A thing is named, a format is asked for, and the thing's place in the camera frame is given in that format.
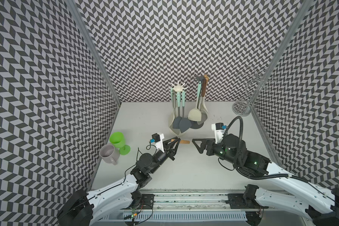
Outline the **grey spatula mint handle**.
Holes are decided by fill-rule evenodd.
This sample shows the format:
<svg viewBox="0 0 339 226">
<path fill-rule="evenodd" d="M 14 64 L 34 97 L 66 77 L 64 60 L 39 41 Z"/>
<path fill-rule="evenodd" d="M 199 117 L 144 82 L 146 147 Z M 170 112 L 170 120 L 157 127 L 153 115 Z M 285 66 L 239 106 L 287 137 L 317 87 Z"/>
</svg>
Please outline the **grey spatula mint handle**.
<svg viewBox="0 0 339 226">
<path fill-rule="evenodd" d="M 179 129 L 181 133 L 186 132 L 192 126 L 191 121 L 184 116 L 185 102 L 186 102 L 186 92 L 182 91 L 182 119 L 179 123 Z"/>
</svg>

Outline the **cream spatula wooden handle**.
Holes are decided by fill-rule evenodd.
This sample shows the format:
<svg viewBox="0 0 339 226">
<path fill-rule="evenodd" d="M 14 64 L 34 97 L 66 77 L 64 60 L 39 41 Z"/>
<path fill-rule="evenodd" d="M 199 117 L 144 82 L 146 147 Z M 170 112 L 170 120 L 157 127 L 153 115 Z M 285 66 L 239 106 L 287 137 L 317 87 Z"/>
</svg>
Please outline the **cream spatula wooden handle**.
<svg viewBox="0 0 339 226">
<path fill-rule="evenodd" d="M 179 141 L 180 144 L 190 144 L 189 140 L 180 140 Z"/>
</svg>

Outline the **grey turner mint handle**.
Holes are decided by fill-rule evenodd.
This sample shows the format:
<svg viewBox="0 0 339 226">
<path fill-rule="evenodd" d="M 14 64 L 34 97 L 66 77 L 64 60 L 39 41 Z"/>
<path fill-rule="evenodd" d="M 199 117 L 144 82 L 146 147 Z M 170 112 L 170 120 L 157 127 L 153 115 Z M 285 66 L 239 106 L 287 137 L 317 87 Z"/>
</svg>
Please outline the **grey turner mint handle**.
<svg viewBox="0 0 339 226">
<path fill-rule="evenodd" d="M 175 130 L 179 130 L 179 122 L 180 122 L 180 113 L 179 113 L 179 108 L 180 108 L 180 98 L 179 95 L 177 94 L 177 92 L 175 92 L 175 98 L 176 98 L 176 118 L 174 119 L 174 122 L 172 124 L 173 129 Z"/>
</svg>

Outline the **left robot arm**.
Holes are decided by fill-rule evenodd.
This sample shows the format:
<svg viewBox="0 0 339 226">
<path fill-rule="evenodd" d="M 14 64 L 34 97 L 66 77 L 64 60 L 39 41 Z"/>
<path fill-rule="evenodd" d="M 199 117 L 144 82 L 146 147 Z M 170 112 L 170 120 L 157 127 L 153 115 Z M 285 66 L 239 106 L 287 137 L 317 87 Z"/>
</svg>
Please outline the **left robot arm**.
<svg viewBox="0 0 339 226">
<path fill-rule="evenodd" d="M 58 211 L 56 223 L 60 226 L 91 226 L 112 212 L 141 205 L 140 189 L 151 181 L 151 175 L 167 159 L 175 159 L 180 142 L 178 137 L 166 141 L 156 139 L 155 153 L 143 153 L 125 171 L 124 178 L 97 190 L 75 191 Z"/>
</svg>

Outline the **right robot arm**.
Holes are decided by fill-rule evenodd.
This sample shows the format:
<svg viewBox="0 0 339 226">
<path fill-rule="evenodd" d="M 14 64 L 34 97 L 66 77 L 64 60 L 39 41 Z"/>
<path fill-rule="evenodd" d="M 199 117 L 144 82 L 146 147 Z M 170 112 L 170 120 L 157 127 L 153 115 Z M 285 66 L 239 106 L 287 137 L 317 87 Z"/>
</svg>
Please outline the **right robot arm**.
<svg viewBox="0 0 339 226">
<path fill-rule="evenodd" d="M 240 175 L 250 179 L 270 182 L 286 194 L 271 192 L 248 184 L 243 195 L 231 195 L 228 203 L 235 209 L 261 209 L 274 207 L 291 212 L 313 222 L 316 226 L 339 226 L 339 189 L 332 190 L 312 184 L 298 177 L 270 159 L 249 151 L 246 143 L 239 143 L 233 134 L 220 142 L 215 139 L 193 139 L 199 153 L 217 156 L 234 166 Z"/>
</svg>

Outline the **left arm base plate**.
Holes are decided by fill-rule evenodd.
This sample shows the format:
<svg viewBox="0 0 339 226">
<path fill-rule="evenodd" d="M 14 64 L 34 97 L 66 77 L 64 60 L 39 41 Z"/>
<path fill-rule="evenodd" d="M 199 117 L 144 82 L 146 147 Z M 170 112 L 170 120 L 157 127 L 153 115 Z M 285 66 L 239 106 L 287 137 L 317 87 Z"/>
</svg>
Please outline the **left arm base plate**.
<svg viewBox="0 0 339 226">
<path fill-rule="evenodd" d="M 154 205 L 154 194 L 132 193 L 132 203 L 129 208 L 151 210 Z"/>
</svg>

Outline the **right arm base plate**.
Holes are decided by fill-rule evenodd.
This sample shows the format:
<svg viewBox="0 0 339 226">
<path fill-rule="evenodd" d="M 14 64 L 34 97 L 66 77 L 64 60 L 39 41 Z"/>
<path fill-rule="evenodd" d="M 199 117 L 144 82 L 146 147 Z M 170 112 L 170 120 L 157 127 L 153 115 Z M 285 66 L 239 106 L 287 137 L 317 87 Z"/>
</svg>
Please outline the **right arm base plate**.
<svg viewBox="0 0 339 226">
<path fill-rule="evenodd" d="M 230 205 L 231 209 L 268 209 L 267 206 L 259 205 L 255 200 L 244 199 L 244 194 L 227 194 L 228 199 L 226 204 Z"/>
</svg>

